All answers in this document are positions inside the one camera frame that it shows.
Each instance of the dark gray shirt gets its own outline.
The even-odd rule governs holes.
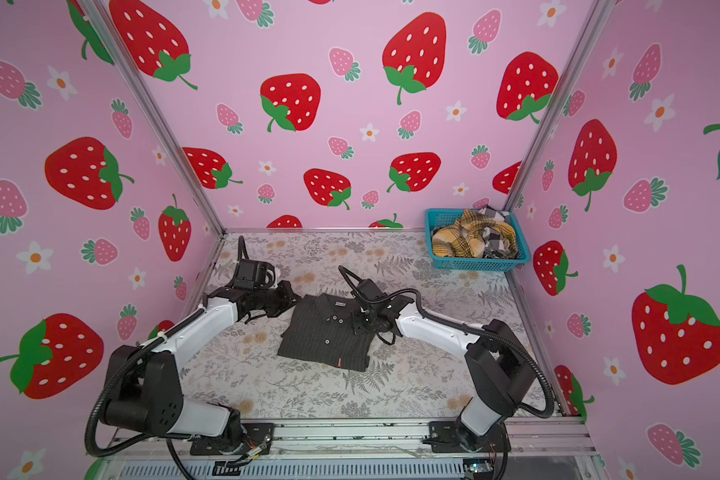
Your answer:
[[[277,354],[364,372],[374,335],[355,335],[352,314],[359,311],[354,299],[327,293],[305,295],[294,308],[291,325],[281,335]]]

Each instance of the pink wall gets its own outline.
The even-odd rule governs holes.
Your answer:
[[[214,241],[170,160],[156,161],[160,144],[115,66],[97,56],[98,44],[88,44],[83,59],[83,44],[66,2],[0,2],[0,60],[7,63],[0,64],[0,179],[10,181],[0,183],[0,216],[7,217],[0,218],[7,226],[0,234],[0,357],[21,354],[0,362],[0,478],[17,478],[22,468],[38,478],[85,475],[93,462],[84,456],[85,422],[109,354],[144,341],[162,320],[177,320],[185,302],[174,279],[182,276],[191,289]],[[36,109],[18,100],[32,96],[25,82],[40,94]],[[116,128],[115,99],[127,106],[128,118],[117,120],[130,138]],[[95,140],[60,150],[79,138]],[[110,176],[100,166],[104,146],[135,180],[121,178],[117,202],[114,165],[109,160]],[[172,194],[192,226],[179,261],[158,238]],[[148,230],[147,220],[134,229],[135,207]],[[116,258],[100,242],[89,263],[80,251],[99,239],[115,246]],[[133,281],[136,268],[146,272],[143,285]],[[121,321],[129,304],[135,319]]]
[[[554,70],[564,67],[591,4],[589,0],[568,0],[564,5],[511,1],[487,5],[479,0],[250,2],[259,5],[259,11],[241,10],[240,3],[248,4],[148,0],[147,7],[134,0],[110,2],[121,36],[142,67],[145,82],[177,139],[184,147],[205,150],[191,152],[192,159],[205,163],[197,168],[199,177],[208,181],[206,186],[211,189],[206,193],[230,227],[267,226],[282,215],[296,216],[307,227],[364,227],[381,219],[393,220],[395,215],[404,226],[422,226],[423,212],[430,207],[471,206],[485,198],[494,206],[503,206],[506,189],[494,188],[494,178],[499,178],[499,185],[506,169],[514,174],[512,166],[522,159],[536,124],[527,114],[520,114],[524,118],[517,121],[502,117],[516,110],[528,95],[540,99],[554,88]],[[155,17],[152,8],[162,18]],[[137,9],[144,10],[145,16],[139,16]],[[426,12],[433,13],[419,17]],[[490,12],[494,13],[478,22]],[[406,34],[385,47],[415,18],[410,41],[405,30]],[[498,34],[494,35],[497,24]],[[478,37],[470,40],[474,32]],[[486,41],[487,50],[476,44],[478,38]],[[170,54],[167,61],[157,54],[163,49]],[[515,90],[505,91],[504,71],[524,52],[535,55],[526,54],[512,64],[510,82]],[[187,53],[191,57],[176,61]],[[406,62],[408,53],[412,58]],[[155,72],[157,62],[163,67]],[[349,70],[354,62],[359,78]],[[536,70],[527,70],[533,63]],[[410,84],[395,73],[398,66],[406,64],[416,68],[415,82]],[[400,87],[390,83],[385,65],[392,67],[393,81],[405,88],[402,105],[396,101]],[[514,72],[518,67],[523,69],[519,76]],[[269,80],[288,74],[308,77]],[[304,85],[308,90],[287,93]],[[319,95],[310,94],[317,90]],[[272,131],[267,131],[273,117],[262,108],[261,92],[267,94],[275,116],[280,111],[275,108],[285,105],[285,118],[279,123],[295,130],[283,129],[275,122]],[[318,101],[319,106],[312,110],[305,108]],[[221,121],[219,104],[224,105]],[[460,114],[453,118],[449,112],[455,110]],[[543,113],[534,116],[540,118]],[[412,138],[404,140],[398,135],[402,123],[414,133]],[[369,125],[371,137],[367,136]],[[329,147],[331,138],[337,139],[333,142],[336,152]],[[481,153],[473,154],[479,145],[484,145],[490,156],[482,154],[473,160]],[[354,155],[342,158],[347,147]],[[233,172],[232,182],[242,184],[222,182],[223,187],[214,189],[220,184],[208,172],[211,162],[201,161],[202,153],[209,155],[206,158],[225,160]],[[420,158],[431,163],[409,182],[398,182],[411,192],[400,190],[389,177],[394,159],[420,153],[437,157],[402,158],[403,162]],[[428,168],[438,162],[442,166],[433,170],[436,175],[427,176]],[[405,165],[394,164],[406,174]],[[316,185],[308,189],[304,176],[310,169],[334,175],[328,179],[330,173],[311,172],[307,181],[315,180]],[[408,174],[418,170],[413,167]],[[346,185],[351,185],[348,198]],[[333,197],[325,194],[323,186],[328,194],[331,187],[341,194],[337,206],[326,206]],[[373,191],[378,196],[366,195]],[[376,206],[366,209],[364,201],[366,206]]]
[[[615,7],[523,192],[519,275],[610,477],[720,478],[720,2],[647,4]]]

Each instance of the floral tablecloth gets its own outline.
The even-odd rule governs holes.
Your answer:
[[[344,265],[387,293],[418,288],[424,306],[469,322],[500,319],[530,351],[504,274],[436,270],[424,232],[245,234],[250,258],[279,269],[299,295],[348,296]],[[231,280],[238,234],[229,234],[207,291]],[[277,355],[292,309],[235,325],[209,342],[180,372],[184,393],[234,406],[244,418],[407,418],[456,416],[474,396],[463,358],[420,340],[373,341],[365,372]],[[525,401],[544,408],[536,382]],[[519,410],[518,415],[525,414]]]

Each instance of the blue plastic basket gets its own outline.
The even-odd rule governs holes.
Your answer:
[[[528,244],[525,243],[525,236],[520,229],[518,219],[514,215],[509,214],[507,223],[514,228],[518,235],[518,244],[520,246],[520,255],[516,260],[500,260],[495,258],[461,258],[453,256],[435,256],[432,253],[432,230],[441,226],[452,225],[456,219],[461,218],[464,210],[458,208],[431,208],[426,212],[424,226],[427,230],[427,248],[429,255],[434,262],[434,268],[443,270],[482,270],[489,272],[508,272],[517,265],[527,264],[530,261],[530,252]]]

